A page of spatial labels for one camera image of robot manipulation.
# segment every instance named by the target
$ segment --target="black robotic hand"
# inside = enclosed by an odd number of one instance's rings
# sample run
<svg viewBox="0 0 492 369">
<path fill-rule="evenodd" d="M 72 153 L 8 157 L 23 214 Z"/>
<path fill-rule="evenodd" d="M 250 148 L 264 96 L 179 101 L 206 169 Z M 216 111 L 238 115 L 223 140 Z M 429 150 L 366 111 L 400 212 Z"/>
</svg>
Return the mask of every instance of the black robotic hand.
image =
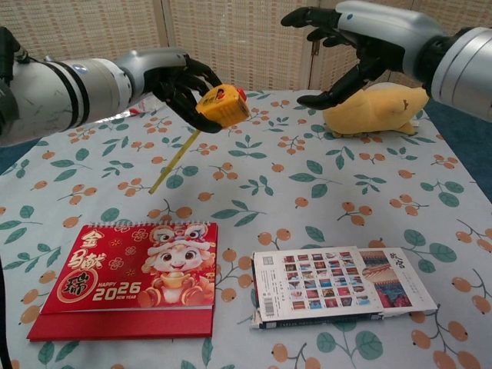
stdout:
<svg viewBox="0 0 492 369">
<path fill-rule="evenodd" d="M 191 90 L 198 91 L 200 96 L 204 96 L 209 91 L 207 84 L 199 77 L 213 87 L 221 85 L 222 82 L 207 65 L 188 55 L 184 55 L 184 59 L 185 67 L 166 68 L 160 73 L 158 80 L 151 84 L 151 91 L 155 97 L 164 101 L 169 108 L 194 128 L 207 133 L 217 133 L 222 126 L 196 111 L 197 101 Z"/>
<path fill-rule="evenodd" d="M 370 9 L 365 9 L 364 4 L 361 5 L 362 2 L 345 3 L 352 5 L 354 10 L 342 12 L 338 7 L 337 10 L 303 7 L 287 14 L 281 20 L 281 24 L 287 27 L 314 26 L 316 29 L 307 36 L 308 41 L 315 42 L 324 39 L 323 46 L 328 48 L 336 45 L 350 45 L 355 48 L 357 58 L 360 59 L 360 63 L 340 78 L 330 91 L 324 91 L 319 95 L 301 96 L 298 99 L 301 105 L 318 110 L 331 108 L 347 100 L 369 81 L 376 80 L 387 69 L 402 71 L 404 48 L 383 40 L 383 37 L 371 37 L 384 34 L 384 23 L 376 24 L 374 29 L 371 29 L 366 22 L 369 18 L 377 23 L 379 14 L 371 14 Z M 381 5 L 374 6 L 376 11 L 384 11 L 377 8 Z M 387 23 L 391 23 L 391 17 L 388 17 L 388 14 L 386 17 Z M 361 29 L 364 30 L 364 34 L 358 33 Z"/>
</svg>

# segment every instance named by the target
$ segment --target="blue floor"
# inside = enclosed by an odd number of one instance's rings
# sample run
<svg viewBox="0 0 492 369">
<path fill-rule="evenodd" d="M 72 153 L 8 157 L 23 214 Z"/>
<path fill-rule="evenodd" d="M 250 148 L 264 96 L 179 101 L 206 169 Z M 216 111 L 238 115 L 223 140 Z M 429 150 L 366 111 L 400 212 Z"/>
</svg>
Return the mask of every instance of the blue floor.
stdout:
<svg viewBox="0 0 492 369">
<path fill-rule="evenodd" d="M 492 202 L 492 123 L 481 121 L 435 101 L 425 107 L 430 119 L 461 160 L 471 176 Z M 3 173 L 36 141 L 0 148 L 0 173 Z"/>
</svg>

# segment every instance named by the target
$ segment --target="robot finger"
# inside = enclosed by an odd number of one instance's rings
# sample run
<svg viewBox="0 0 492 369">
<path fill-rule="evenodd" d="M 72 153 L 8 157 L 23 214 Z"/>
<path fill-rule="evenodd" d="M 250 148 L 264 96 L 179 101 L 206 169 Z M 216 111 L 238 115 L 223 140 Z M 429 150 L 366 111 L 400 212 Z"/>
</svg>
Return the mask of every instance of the robot finger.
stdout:
<svg viewBox="0 0 492 369">
<path fill-rule="evenodd" d="M 194 98 L 193 92 L 191 92 L 191 90 L 190 90 L 190 88 L 188 88 L 188 86 L 183 85 L 179 82 L 175 82 L 175 86 L 176 86 L 176 93 L 183 94 L 183 96 L 185 96 L 186 99 L 188 99 L 190 101 L 190 103 L 192 103 L 193 105 L 196 106 L 197 99 Z"/>
<path fill-rule="evenodd" d="M 307 35 L 306 39 L 309 42 L 315 42 L 321 40 L 322 38 L 328 37 L 329 34 L 322 28 L 316 28 L 313 32 Z"/>
<path fill-rule="evenodd" d="M 216 121 L 207 119 L 203 114 L 196 111 L 196 103 L 193 104 L 189 99 L 191 92 L 184 92 L 181 85 L 174 85 L 173 93 L 170 93 L 170 86 L 165 82 L 159 82 L 153 93 L 156 98 L 165 103 L 176 112 L 184 121 L 198 129 L 207 133 L 217 133 L 222 129 L 222 126 Z"/>
<path fill-rule="evenodd" d="M 335 30 L 327 32 L 322 28 L 316 28 L 313 32 L 307 35 L 307 40 L 310 42 L 319 41 L 322 38 L 326 38 L 323 41 L 323 46 L 327 48 L 337 46 L 339 44 L 349 44 L 347 39 Z"/>
<path fill-rule="evenodd" d="M 214 71 L 212 71 L 208 65 L 200 63 L 198 60 L 187 58 L 185 71 L 187 73 L 197 75 L 198 77 L 203 77 L 205 81 L 214 87 L 222 85 L 220 78 L 214 73 Z"/>
<path fill-rule="evenodd" d="M 281 24 L 286 27 L 305 27 L 306 25 L 312 25 L 314 27 L 321 27 L 325 31 L 333 30 L 338 27 L 338 19 L 341 14 L 337 13 L 334 9 L 315 8 L 312 6 L 306 6 L 295 9 L 281 20 Z"/>
<path fill-rule="evenodd" d="M 333 46 L 337 46 L 340 44 L 347 45 L 347 42 L 340 40 L 340 38 L 338 38 L 335 35 L 330 35 L 330 36 L 326 37 L 326 39 L 323 41 L 323 46 L 325 48 L 332 48 Z"/>
<path fill-rule="evenodd" d="M 298 103 L 316 110 L 333 108 L 346 101 L 369 81 L 374 81 L 384 71 L 385 68 L 379 59 L 355 65 L 333 85 L 330 91 L 324 91 L 319 95 L 301 96 L 298 98 Z"/>
<path fill-rule="evenodd" d="M 178 77 L 177 82 L 192 89 L 198 91 L 201 96 L 205 96 L 205 94 L 210 91 L 207 84 L 203 82 L 200 78 L 195 75 L 191 75 L 184 71 Z"/>
</svg>

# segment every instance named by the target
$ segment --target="calendar spiral binding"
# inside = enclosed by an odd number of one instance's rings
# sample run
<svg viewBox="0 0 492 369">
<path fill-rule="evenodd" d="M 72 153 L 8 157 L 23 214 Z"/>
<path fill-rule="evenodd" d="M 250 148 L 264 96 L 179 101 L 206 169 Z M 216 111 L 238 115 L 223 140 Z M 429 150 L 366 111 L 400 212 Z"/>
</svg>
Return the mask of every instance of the calendar spiral binding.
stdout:
<svg viewBox="0 0 492 369">
<path fill-rule="evenodd" d="M 159 226 L 159 225 L 190 225 L 190 224 L 206 224 L 209 226 L 211 224 L 210 221 L 199 221 L 199 220 L 190 220 L 190 221 L 139 221 L 137 223 L 133 223 L 132 221 L 100 221 L 100 222 L 91 222 L 88 223 L 89 227 L 98 227 L 98 228 L 113 228 L 113 227 L 145 227 L 145 226 Z"/>
</svg>

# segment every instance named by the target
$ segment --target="yellow tape measure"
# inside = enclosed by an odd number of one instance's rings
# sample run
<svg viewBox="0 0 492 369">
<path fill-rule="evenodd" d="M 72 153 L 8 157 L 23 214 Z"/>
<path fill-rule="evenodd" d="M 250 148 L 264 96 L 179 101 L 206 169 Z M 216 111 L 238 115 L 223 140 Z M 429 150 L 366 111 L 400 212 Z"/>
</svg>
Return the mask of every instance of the yellow tape measure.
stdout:
<svg viewBox="0 0 492 369">
<path fill-rule="evenodd" d="M 211 89 L 203 98 L 201 98 L 196 109 L 211 121 L 216 121 L 222 128 L 236 125 L 249 117 L 249 109 L 246 105 L 246 95 L 242 89 L 232 85 L 219 85 Z M 159 185 L 161 185 L 163 180 L 165 180 L 168 174 L 174 169 L 200 133 L 201 131 L 197 129 L 191 134 L 189 139 L 181 146 L 179 151 L 169 162 L 169 165 L 151 187 L 149 193 L 153 194 L 155 190 L 157 190 Z"/>
</svg>

